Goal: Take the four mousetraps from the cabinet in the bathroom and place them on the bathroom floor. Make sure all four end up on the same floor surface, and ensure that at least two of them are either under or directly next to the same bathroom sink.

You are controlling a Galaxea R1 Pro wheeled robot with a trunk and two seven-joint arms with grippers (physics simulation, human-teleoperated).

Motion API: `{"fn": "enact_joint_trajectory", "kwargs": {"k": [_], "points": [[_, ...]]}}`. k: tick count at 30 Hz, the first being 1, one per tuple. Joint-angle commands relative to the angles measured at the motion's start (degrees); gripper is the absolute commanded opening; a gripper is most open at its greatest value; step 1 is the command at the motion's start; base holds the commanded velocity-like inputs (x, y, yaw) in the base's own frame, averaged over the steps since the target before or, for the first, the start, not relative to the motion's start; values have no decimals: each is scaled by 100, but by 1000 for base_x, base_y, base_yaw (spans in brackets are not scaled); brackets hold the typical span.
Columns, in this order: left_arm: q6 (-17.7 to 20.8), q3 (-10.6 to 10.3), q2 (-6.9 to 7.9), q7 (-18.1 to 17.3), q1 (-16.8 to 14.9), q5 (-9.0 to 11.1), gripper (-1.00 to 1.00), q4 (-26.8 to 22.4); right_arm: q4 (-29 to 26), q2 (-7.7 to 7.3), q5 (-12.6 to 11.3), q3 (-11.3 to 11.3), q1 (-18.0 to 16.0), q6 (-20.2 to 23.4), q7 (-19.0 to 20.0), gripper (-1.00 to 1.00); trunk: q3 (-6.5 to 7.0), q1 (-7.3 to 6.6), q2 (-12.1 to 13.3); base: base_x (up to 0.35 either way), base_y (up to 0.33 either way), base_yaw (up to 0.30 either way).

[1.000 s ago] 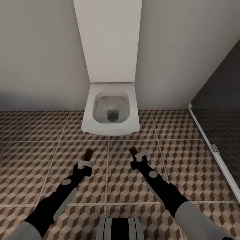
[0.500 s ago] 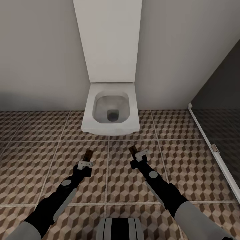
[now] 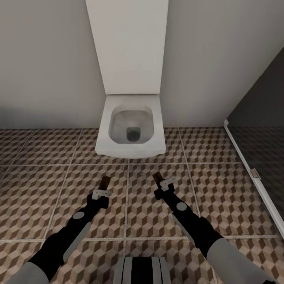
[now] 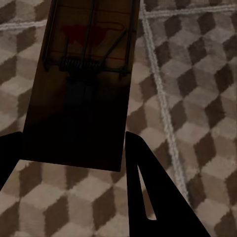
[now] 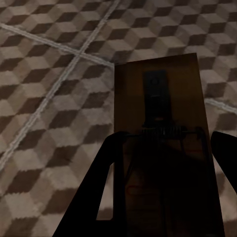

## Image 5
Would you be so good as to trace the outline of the mousetrap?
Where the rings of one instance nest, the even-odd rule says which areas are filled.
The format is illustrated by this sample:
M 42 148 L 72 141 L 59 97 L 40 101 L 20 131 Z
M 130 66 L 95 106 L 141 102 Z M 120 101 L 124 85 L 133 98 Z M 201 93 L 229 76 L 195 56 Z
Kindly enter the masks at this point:
M 225 237 L 197 53 L 115 64 L 127 237 Z

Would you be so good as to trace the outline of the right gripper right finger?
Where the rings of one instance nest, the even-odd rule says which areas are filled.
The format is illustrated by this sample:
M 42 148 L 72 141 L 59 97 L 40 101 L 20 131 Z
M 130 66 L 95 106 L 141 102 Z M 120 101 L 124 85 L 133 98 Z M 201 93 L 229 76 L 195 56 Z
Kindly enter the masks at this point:
M 213 156 L 237 193 L 237 137 L 214 131 L 210 143 Z

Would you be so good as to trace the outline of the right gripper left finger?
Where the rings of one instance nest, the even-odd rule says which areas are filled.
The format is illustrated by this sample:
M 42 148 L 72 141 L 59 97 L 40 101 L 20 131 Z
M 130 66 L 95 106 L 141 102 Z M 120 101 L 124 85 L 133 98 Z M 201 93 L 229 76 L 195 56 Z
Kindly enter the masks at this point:
M 114 162 L 113 219 L 97 221 Z M 127 237 L 122 132 L 106 138 L 52 237 Z

